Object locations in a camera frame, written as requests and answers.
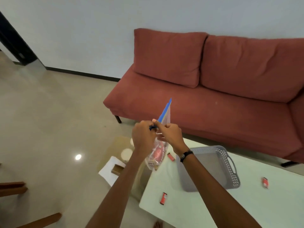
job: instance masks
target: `sofa seat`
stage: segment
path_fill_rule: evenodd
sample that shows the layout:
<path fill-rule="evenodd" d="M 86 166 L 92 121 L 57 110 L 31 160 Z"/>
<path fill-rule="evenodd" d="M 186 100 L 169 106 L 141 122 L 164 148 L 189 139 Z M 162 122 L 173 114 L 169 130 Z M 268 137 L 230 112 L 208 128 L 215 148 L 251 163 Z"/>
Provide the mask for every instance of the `sofa seat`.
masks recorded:
<path fill-rule="evenodd" d="M 114 115 L 152 120 L 170 98 L 171 122 L 185 133 L 277 157 L 302 147 L 285 103 L 238 97 L 201 85 L 188 88 L 135 73 L 132 66 L 103 103 Z"/>

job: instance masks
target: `tiled floor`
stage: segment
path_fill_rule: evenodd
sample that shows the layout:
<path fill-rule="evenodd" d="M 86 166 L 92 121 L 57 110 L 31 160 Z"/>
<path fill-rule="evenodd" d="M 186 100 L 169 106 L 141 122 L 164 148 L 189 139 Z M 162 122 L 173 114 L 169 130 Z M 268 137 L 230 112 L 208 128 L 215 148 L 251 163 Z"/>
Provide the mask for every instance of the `tiled floor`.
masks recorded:
<path fill-rule="evenodd" d="M 46 71 L 39 61 L 14 65 L 0 52 L 0 182 L 25 181 L 22 196 L 0 198 L 0 227 L 62 212 L 49 227 L 84 227 L 109 190 L 97 174 L 103 151 L 134 121 L 118 124 L 102 101 L 116 82 Z M 185 135 L 202 143 L 214 142 Z M 281 159 L 231 152 L 279 166 Z M 75 161 L 76 154 L 82 154 Z M 304 165 L 288 168 L 304 175 Z M 130 199 L 121 227 L 152 227 L 156 218 Z"/>

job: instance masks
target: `left hand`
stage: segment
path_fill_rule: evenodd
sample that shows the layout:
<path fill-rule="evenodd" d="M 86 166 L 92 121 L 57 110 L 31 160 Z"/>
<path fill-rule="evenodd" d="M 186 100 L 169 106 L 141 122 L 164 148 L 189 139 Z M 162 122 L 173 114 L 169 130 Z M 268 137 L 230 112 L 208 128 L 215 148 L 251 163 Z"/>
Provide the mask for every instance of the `left hand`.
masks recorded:
<path fill-rule="evenodd" d="M 153 125 L 152 121 L 141 121 L 136 123 L 132 130 L 134 143 L 132 156 L 137 157 L 141 162 L 152 152 L 156 138 L 156 129 L 149 130 L 151 125 Z"/>

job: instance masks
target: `sofa backrest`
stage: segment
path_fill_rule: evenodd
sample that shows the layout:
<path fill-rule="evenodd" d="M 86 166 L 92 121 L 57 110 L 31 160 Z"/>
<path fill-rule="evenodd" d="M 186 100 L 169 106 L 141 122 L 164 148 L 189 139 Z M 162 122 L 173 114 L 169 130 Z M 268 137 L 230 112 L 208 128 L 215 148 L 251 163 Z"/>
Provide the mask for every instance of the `sofa backrest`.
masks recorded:
<path fill-rule="evenodd" d="M 304 90 L 302 90 L 302 93 L 288 105 L 298 135 L 304 144 Z"/>
<path fill-rule="evenodd" d="M 304 85 L 304 38 L 252 39 L 210 35 L 200 83 L 266 101 L 289 102 Z"/>
<path fill-rule="evenodd" d="M 195 88 L 199 84 L 201 54 L 207 35 L 136 29 L 133 70 Z"/>

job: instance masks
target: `gray plastic basket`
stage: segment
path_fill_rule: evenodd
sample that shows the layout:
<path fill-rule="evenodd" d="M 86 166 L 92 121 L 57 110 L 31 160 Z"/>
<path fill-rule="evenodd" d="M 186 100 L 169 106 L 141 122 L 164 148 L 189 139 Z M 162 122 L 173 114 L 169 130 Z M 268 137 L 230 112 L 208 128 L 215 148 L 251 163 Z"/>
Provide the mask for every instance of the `gray plastic basket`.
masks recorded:
<path fill-rule="evenodd" d="M 241 184 L 237 175 L 237 169 L 233 160 L 228 155 L 226 149 L 222 146 L 204 146 L 191 148 L 194 155 L 201 162 L 201 164 L 208 170 L 208 172 L 227 189 L 238 188 Z M 233 172 L 228 159 L 231 160 L 235 173 Z M 188 175 L 184 165 L 180 162 L 177 156 L 177 169 L 180 176 L 180 181 L 183 189 L 186 192 L 196 192 L 197 189 Z"/>

